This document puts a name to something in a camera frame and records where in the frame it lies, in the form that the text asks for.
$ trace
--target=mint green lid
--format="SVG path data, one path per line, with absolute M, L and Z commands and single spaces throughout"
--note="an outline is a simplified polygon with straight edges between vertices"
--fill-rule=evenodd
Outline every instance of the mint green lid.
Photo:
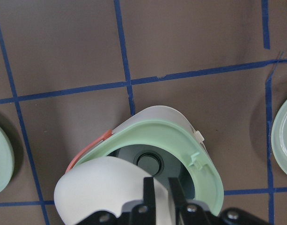
M 287 174 L 287 101 L 282 105 L 273 122 L 271 145 L 276 161 Z
M 12 146 L 5 132 L 0 128 L 0 192 L 9 183 L 14 169 Z
M 134 123 L 94 147 L 75 166 L 136 144 L 155 146 L 178 158 L 191 175 L 195 200 L 205 202 L 215 215 L 220 212 L 223 186 L 209 155 L 192 135 L 169 121 L 146 120 Z

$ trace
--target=screw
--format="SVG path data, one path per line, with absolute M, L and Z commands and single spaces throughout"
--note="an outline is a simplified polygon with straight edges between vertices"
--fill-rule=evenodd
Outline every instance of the screw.
M 138 209 L 139 213 L 146 213 L 148 211 L 148 207 L 146 205 L 141 205 Z
M 229 219 L 238 219 L 239 214 L 235 211 L 229 211 L 228 212 L 228 218 Z
M 196 205 L 187 205 L 187 211 L 188 212 L 196 212 L 196 210 L 198 210 Z
M 105 222 L 108 222 L 109 219 L 110 219 L 110 215 L 109 215 L 109 213 L 106 213 L 106 214 L 101 215 L 100 218 L 98 219 L 98 221 L 100 223 L 105 223 Z

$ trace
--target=grid line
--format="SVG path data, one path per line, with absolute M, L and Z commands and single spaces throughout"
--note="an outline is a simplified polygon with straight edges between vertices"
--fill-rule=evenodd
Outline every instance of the grid line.
M 45 204 L 44 204 L 44 200 L 43 200 L 43 196 L 42 196 L 42 192 L 41 192 L 41 188 L 40 188 L 40 184 L 39 184 L 39 180 L 38 180 L 38 176 L 37 176 L 37 172 L 36 172 L 36 168 L 35 168 L 35 163 L 34 163 L 32 152 L 31 152 L 31 148 L 30 148 L 30 145 L 29 145 L 29 140 L 28 140 L 28 136 L 27 136 L 26 127 L 25 127 L 25 124 L 24 124 L 24 121 L 23 121 L 23 117 L 22 117 L 21 107 L 20 107 L 19 102 L 17 101 L 17 92 L 16 92 L 16 89 L 15 89 L 15 84 L 14 84 L 14 80 L 13 80 L 13 76 L 12 76 L 12 71 L 11 71 L 9 59 L 8 59 L 8 56 L 7 56 L 6 46 L 5 46 L 5 42 L 4 42 L 4 39 L 3 39 L 1 27 L 0 27 L 0 48 L 1 48 L 1 51 L 2 51 L 2 55 L 3 55 L 3 59 L 4 59 L 4 63 L 5 63 L 5 67 L 6 67 L 6 71 L 7 71 L 7 75 L 8 75 L 8 80 L 9 80 L 9 84 L 10 84 L 10 88 L 11 88 L 11 92 L 12 92 L 12 96 L 13 96 L 13 100 L 14 100 L 14 103 L 15 103 L 17 117 L 18 117 L 19 122 L 20 122 L 22 136 L 23 136 L 24 143 L 25 143 L 25 146 L 26 146 L 28 159 L 29 159 L 29 163 L 30 163 L 30 166 L 31 166 L 32 175 L 33 175 L 33 179 L 34 179 L 34 182 L 35 182 L 38 198 L 39 198 L 39 201 L 41 203 L 40 205 L 41 205 L 44 221 L 45 221 L 46 225 L 49 225 L 50 223 L 49 223 L 49 219 L 48 219 L 48 216 L 47 216 L 47 212 L 46 212 L 46 208 L 45 208 Z
M 139 84 L 162 82 L 162 81 L 190 78 L 190 77 L 203 76 L 203 75 L 215 75 L 219 73 L 228 73 L 228 72 L 235 72 L 235 71 L 240 71 L 240 70 L 263 68 L 263 67 L 269 66 L 271 64 L 276 64 L 276 63 L 286 64 L 287 59 L 266 60 L 266 61 L 244 63 L 244 64 L 238 64 L 238 65 L 232 65 L 232 66 L 225 66 L 225 67 L 215 67 L 215 68 L 202 69 L 202 70 L 197 70 L 197 71 L 169 74 L 163 77 L 153 76 L 153 77 L 139 78 L 139 79 L 131 80 L 131 83 L 132 85 L 139 85 Z M 71 94 L 77 94 L 77 93 L 84 93 L 84 92 L 89 92 L 89 91 L 121 88 L 121 87 L 126 87 L 127 85 L 128 85 L 127 82 L 97 84 L 97 85 L 91 85 L 91 86 L 85 86 L 85 87 L 50 91 L 50 92 L 25 95 L 25 96 L 18 96 L 16 100 L 18 102 L 22 102 L 22 101 L 41 99 L 41 98 L 52 98 L 52 97 L 65 96 L 65 95 L 71 95 Z M 0 99 L 0 105 L 12 103 L 12 102 L 14 102 L 13 97 Z
M 258 189 L 241 189 L 241 190 L 226 190 L 224 195 L 256 195 L 256 194 L 269 194 L 269 193 L 286 193 L 287 187 L 275 187 L 275 188 L 258 188 Z M 25 206 L 25 205 L 40 205 L 40 201 L 33 202 L 1 202 L 0 207 L 11 206 Z M 54 205 L 53 200 L 44 201 L 45 205 Z
M 271 129 L 272 129 L 272 76 L 281 60 L 283 53 L 274 65 L 267 81 L 265 82 L 265 106 L 266 106 L 266 143 L 267 143 L 267 183 L 268 188 L 273 189 L 273 172 L 271 166 Z M 269 193 L 268 200 L 269 223 L 274 224 L 274 192 Z
M 270 35 L 269 35 L 269 10 L 268 0 L 261 1 L 262 6 L 262 27 L 263 27 L 263 45 L 265 49 L 270 49 Z
M 125 81 L 127 82 L 126 89 L 128 93 L 130 113 L 133 116 L 136 113 L 135 103 L 134 103 L 133 88 L 132 88 L 132 83 L 131 83 L 131 73 L 130 73 L 130 68 L 129 68 L 129 63 L 128 63 L 128 57 L 126 54 L 125 34 L 124 34 L 124 29 L 123 29 L 123 21 L 122 21 L 119 0 L 114 0 L 114 8 L 115 8 L 117 28 L 118 28 L 121 56 L 122 56 L 124 71 L 125 71 Z

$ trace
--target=white plastic clip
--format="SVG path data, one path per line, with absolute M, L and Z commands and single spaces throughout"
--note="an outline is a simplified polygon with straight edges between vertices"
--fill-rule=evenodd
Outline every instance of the white plastic clip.
M 199 143 L 202 143 L 205 140 L 198 130 L 194 133 L 194 136 Z

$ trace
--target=mint green container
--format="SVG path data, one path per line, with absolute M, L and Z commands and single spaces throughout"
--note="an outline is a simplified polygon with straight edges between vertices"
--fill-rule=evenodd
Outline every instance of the mint green container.
M 203 145 L 204 138 L 179 111 L 162 105 L 152 106 L 119 125 L 112 134 L 75 166 L 125 146 L 155 146 L 181 161 L 194 183 L 194 199 L 205 202 L 213 214 L 219 214 L 224 197 L 221 178 Z
M 10 182 L 14 169 L 14 154 L 11 143 L 0 128 L 0 192 Z

